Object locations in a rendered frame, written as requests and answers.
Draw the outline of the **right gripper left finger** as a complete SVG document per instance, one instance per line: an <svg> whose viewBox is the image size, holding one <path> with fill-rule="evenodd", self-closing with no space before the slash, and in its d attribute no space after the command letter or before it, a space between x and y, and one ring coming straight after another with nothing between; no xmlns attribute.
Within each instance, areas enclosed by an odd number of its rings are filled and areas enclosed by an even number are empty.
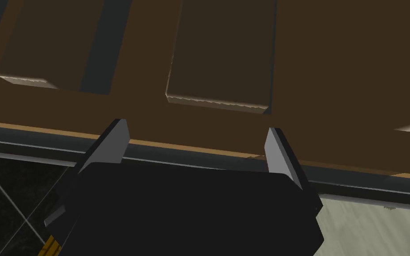
<svg viewBox="0 0 410 256"><path fill-rule="evenodd" d="M130 136L125 119L115 119L76 163L79 173L90 163L121 163Z"/></svg>

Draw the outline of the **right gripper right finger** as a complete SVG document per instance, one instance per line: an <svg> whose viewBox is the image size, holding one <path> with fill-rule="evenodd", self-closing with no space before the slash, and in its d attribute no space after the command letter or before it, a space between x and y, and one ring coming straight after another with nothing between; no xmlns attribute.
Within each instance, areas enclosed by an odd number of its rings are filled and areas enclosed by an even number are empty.
<svg viewBox="0 0 410 256"><path fill-rule="evenodd" d="M265 145L265 157L269 172L283 173L287 175L300 189L302 185L293 167L288 152L281 142L276 128L270 127L267 133Z"/></svg>

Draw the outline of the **brown panelled door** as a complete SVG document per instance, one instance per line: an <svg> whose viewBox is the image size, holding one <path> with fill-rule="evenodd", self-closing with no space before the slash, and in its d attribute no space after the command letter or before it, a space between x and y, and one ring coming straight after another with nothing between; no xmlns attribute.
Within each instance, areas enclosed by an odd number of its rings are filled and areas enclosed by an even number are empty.
<svg viewBox="0 0 410 256"><path fill-rule="evenodd" d="M0 128L410 178L410 0L0 0Z"/></svg>

